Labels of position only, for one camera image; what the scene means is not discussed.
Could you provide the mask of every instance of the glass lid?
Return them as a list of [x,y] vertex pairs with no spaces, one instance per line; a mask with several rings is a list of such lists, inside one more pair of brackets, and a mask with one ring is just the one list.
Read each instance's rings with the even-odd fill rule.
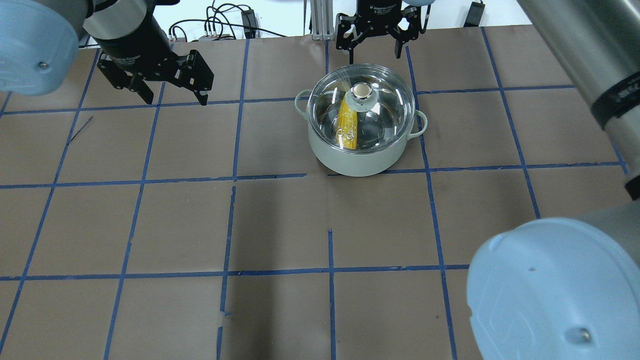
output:
[[357,64],[320,80],[307,111],[323,141],[360,154],[396,143],[413,124],[414,107],[413,92],[397,74],[379,65]]

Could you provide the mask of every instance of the pot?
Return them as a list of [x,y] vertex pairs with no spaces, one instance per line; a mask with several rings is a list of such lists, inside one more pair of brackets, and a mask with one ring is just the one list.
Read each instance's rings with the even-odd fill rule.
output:
[[[306,111],[298,102],[309,96]],[[415,109],[411,88],[391,70],[373,64],[347,65],[323,77],[295,100],[307,121],[309,143],[325,166],[347,176],[388,169],[408,140],[423,134],[427,116]],[[423,127],[411,133],[415,116]]]

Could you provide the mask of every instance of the white wall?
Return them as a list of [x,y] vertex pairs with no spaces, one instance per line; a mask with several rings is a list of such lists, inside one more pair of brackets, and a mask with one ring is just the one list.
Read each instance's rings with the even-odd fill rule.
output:
[[[431,8],[428,28],[458,28],[463,25],[469,6],[473,0],[436,0]],[[287,36],[303,35],[303,0],[216,0],[218,5],[225,2],[247,4],[251,6],[259,18],[261,28],[281,33]],[[517,0],[484,0],[486,8],[481,22],[482,26],[530,24],[531,22],[518,5]],[[154,13],[163,30],[182,19],[204,19],[205,9],[210,5],[209,0],[182,0],[173,6],[158,6]],[[356,0],[333,0],[333,12],[353,15]],[[237,10],[225,13],[231,23],[242,24]],[[204,35],[201,22],[181,24],[187,31],[191,41]],[[242,28],[236,29],[238,38],[243,35]]]

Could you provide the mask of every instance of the metal knob top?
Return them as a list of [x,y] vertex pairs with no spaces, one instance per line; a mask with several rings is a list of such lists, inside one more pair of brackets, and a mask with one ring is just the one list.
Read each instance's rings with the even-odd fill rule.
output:
[[351,88],[351,93],[357,99],[366,99],[371,95],[371,86],[367,83],[357,83]]

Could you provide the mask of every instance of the yellow object inside pot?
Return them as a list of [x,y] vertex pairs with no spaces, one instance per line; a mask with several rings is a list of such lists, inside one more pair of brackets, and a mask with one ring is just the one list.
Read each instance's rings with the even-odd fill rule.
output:
[[335,142],[341,149],[355,150],[358,143],[358,113],[349,107],[346,97],[338,111],[338,126]]

